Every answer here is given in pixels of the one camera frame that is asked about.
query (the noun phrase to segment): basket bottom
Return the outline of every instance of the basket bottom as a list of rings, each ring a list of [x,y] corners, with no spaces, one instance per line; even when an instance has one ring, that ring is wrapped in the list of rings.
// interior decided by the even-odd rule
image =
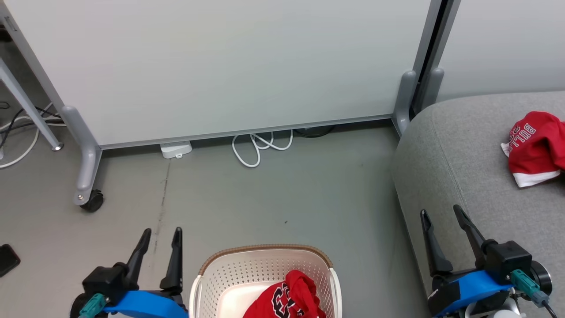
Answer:
[[[242,318],[267,288],[280,281],[254,282],[227,288],[218,301],[216,318]]]

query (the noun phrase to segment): black smartphone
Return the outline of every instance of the black smartphone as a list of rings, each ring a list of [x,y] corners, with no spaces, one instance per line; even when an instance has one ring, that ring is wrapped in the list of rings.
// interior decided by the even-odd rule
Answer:
[[[0,246],[0,277],[6,275],[14,267],[20,264],[20,258],[11,246],[4,244]]]

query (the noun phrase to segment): teal cable connector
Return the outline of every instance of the teal cable connector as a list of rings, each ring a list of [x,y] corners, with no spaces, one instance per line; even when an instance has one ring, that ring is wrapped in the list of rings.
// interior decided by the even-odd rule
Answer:
[[[84,305],[80,311],[79,318],[94,318],[102,311],[106,305],[106,297],[102,294],[94,294],[92,298]]]
[[[540,286],[520,269],[510,274],[510,281],[514,287],[526,293],[532,302],[536,304],[537,308],[543,307],[544,301],[549,304],[549,296],[541,291]]]

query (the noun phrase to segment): gray ottoman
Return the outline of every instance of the gray ottoman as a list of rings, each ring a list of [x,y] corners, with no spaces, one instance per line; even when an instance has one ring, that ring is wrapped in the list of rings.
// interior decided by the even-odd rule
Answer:
[[[551,306],[565,317],[565,178],[519,189],[500,143],[532,110],[565,119],[565,92],[460,98],[428,107],[410,123],[395,154],[393,178],[426,293],[431,291],[419,212],[426,209],[455,270],[475,258],[453,205],[467,212],[486,238],[514,240],[551,273]],[[545,309],[522,300],[528,317]]]

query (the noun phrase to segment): basket rim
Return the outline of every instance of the basket rim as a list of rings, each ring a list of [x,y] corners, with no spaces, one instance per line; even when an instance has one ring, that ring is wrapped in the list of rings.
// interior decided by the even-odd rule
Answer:
[[[328,268],[333,268],[332,261],[330,261],[329,257],[322,252],[320,249],[315,248],[310,245],[300,245],[300,244],[259,244],[259,245],[249,245],[249,246],[242,246],[242,247],[235,247],[235,248],[228,248],[226,250],[219,251],[214,255],[208,257],[208,259],[202,264],[200,267],[200,271],[198,275],[203,276],[206,268],[216,259],[239,252],[249,252],[249,251],[260,251],[260,250],[298,250],[298,251],[309,251],[314,254],[317,254],[321,257],[322,260],[326,263]]]

